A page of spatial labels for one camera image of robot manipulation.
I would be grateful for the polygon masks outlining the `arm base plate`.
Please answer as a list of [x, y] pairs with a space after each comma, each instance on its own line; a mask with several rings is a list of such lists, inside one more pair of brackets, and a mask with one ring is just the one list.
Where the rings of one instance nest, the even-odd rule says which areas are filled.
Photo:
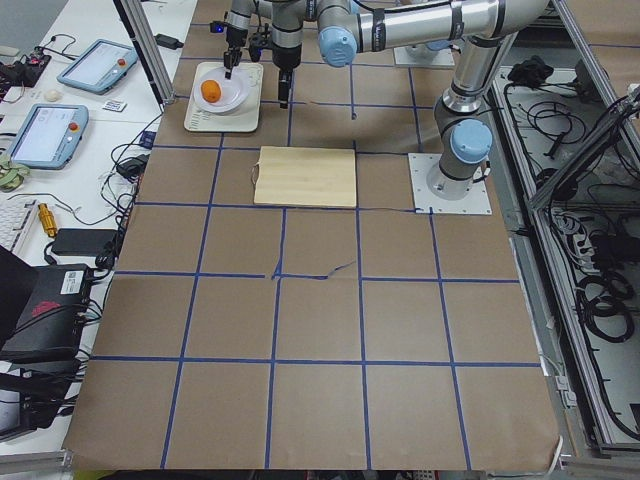
[[429, 69], [452, 69], [455, 66], [453, 54], [449, 48], [434, 51], [426, 45], [396, 47], [395, 64], [406, 67]]
[[492, 208], [480, 164], [470, 179], [457, 181], [440, 169], [439, 153], [409, 153], [414, 210], [419, 214], [491, 215]]

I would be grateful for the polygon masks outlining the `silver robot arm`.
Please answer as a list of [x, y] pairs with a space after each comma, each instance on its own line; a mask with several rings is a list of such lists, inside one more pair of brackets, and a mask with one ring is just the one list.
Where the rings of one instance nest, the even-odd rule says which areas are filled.
[[271, 1], [274, 60], [297, 56], [302, 28], [313, 22], [325, 63], [342, 68], [362, 53], [391, 50], [402, 65], [432, 66], [462, 44], [453, 77], [435, 108], [441, 137], [445, 120], [476, 114], [516, 34], [545, 10], [544, 1], [428, 1], [397, 8], [359, 7], [354, 1]]
[[225, 78], [232, 78], [233, 70], [239, 65], [242, 49], [248, 37], [250, 20], [259, 13], [259, 2], [251, 0], [233, 0], [231, 10], [226, 15], [227, 50], [223, 55]]

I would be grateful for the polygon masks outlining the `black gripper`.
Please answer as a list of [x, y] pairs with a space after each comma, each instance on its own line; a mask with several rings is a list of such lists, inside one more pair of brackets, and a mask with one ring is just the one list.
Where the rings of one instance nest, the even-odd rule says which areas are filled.
[[246, 30], [236, 27], [226, 28], [227, 50], [223, 55], [225, 78], [230, 80], [235, 67], [240, 63], [242, 49], [246, 44]]
[[300, 65], [302, 52], [301, 32], [273, 32], [272, 59], [280, 69], [278, 77], [278, 103], [281, 109], [287, 109], [291, 93], [293, 72]]

